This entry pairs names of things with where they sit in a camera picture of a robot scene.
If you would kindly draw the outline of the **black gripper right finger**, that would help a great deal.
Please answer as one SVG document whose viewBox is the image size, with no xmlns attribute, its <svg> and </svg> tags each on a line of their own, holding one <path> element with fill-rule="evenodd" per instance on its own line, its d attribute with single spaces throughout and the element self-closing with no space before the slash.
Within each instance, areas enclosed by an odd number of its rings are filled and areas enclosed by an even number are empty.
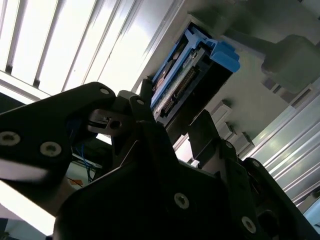
<svg viewBox="0 0 320 240">
<path fill-rule="evenodd" d="M 317 240 L 320 235 L 268 171 L 254 158 L 241 160 L 222 139 L 208 111 L 189 126 L 192 155 L 213 175 L 216 202 L 200 237 L 211 240 Z"/>
</svg>

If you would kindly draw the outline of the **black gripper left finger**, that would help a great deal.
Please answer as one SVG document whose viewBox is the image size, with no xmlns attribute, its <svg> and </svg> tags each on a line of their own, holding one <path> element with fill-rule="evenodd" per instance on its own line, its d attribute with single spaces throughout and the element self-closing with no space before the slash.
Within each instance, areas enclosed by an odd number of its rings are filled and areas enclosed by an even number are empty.
<svg viewBox="0 0 320 240">
<path fill-rule="evenodd" d="M 178 160 L 169 136 L 156 123 L 151 86 L 137 95 L 114 93 L 91 82 L 0 115 L 0 178 L 21 183 L 58 183 L 71 163 L 72 146 L 97 134 L 109 135 L 124 158 L 136 141 L 165 163 Z"/>
</svg>

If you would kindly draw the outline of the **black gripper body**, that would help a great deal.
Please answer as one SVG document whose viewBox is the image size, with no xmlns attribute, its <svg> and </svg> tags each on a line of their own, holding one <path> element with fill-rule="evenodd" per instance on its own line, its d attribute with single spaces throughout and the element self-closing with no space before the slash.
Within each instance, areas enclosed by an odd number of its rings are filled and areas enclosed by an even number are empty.
<svg viewBox="0 0 320 240">
<path fill-rule="evenodd" d="M 235 162 L 215 174 L 179 163 L 159 179 L 131 162 L 73 193 L 56 240 L 260 240 L 248 176 Z"/>
</svg>

